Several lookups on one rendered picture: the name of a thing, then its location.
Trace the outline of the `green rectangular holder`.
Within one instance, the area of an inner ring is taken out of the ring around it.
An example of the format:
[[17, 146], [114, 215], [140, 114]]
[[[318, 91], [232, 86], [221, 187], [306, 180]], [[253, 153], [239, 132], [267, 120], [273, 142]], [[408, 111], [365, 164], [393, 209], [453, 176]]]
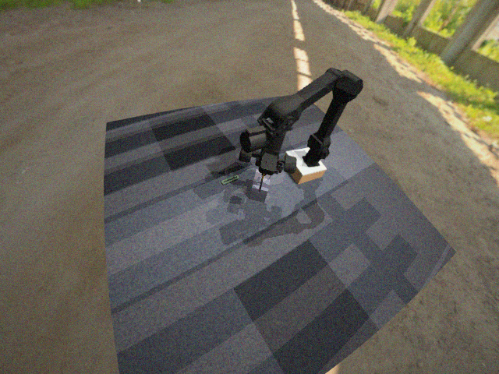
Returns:
[[[233, 179], [233, 178], [234, 178], [234, 179]], [[231, 180], [230, 180], [230, 179], [231, 179]], [[238, 175], [235, 175], [235, 176], [232, 176], [231, 178], [227, 178], [227, 179], [225, 179], [225, 180], [221, 181], [221, 183], [222, 183], [222, 185], [226, 185], [226, 184], [228, 184], [228, 183], [230, 183], [230, 182], [233, 182], [233, 181], [235, 181], [235, 180], [237, 180], [237, 179], [239, 179], [239, 176], [238, 176]], [[230, 180], [230, 181], [229, 181], [229, 180]], [[226, 181], [227, 181], [227, 182], [226, 182]]]

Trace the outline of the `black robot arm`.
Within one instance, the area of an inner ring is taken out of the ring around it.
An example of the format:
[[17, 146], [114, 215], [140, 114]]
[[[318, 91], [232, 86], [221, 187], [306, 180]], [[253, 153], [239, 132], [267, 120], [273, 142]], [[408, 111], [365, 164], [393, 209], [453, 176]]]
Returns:
[[[302, 111], [333, 91], [332, 102], [318, 132], [310, 135], [307, 146], [310, 148], [303, 156], [308, 167], [319, 167], [320, 159], [325, 159], [331, 145], [330, 134], [338, 123], [346, 104], [358, 96], [363, 89], [363, 81], [348, 70], [340, 71], [329, 68], [322, 76], [290, 96], [282, 96], [273, 101], [257, 119], [260, 126], [248, 128], [239, 139], [247, 153], [264, 147], [279, 148], [287, 131], [293, 130]], [[269, 118], [273, 123], [270, 123]], [[279, 154], [260, 153], [259, 172], [267, 175], [282, 172], [285, 163], [279, 160]]]

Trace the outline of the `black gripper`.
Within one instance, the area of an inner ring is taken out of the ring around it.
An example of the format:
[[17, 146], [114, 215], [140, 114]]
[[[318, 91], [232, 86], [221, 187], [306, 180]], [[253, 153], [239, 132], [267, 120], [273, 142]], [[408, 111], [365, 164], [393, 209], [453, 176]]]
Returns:
[[[262, 151], [267, 151], [267, 153], [269, 154], [279, 154], [279, 152], [281, 151], [281, 147], [279, 148], [272, 148], [272, 147], [264, 147], [261, 149], [261, 152]], [[256, 158], [256, 163], [255, 165], [256, 166], [260, 166], [260, 160], [259, 160], [259, 157], [260, 157], [260, 153], [259, 151], [252, 151], [252, 152], [245, 152], [243, 150], [243, 148], [241, 148], [240, 150], [240, 153], [239, 153], [239, 160], [240, 161], [243, 161], [243, 162], [250, 162], [251, 160], [251, 157], [255, 157]], [[288, 154], [285, 155], [285, 159], [284, 158], [280, 158], [280, 155], [279, 155], [279, 160], [283, 163], [285, 163], [285, 166], [284, 166], [284, 171], [285, 172], [288, 172], [288, 173], [291, 173], [293, 174], [296, 170], [296, 157], [291, 157], [289, 156]]]

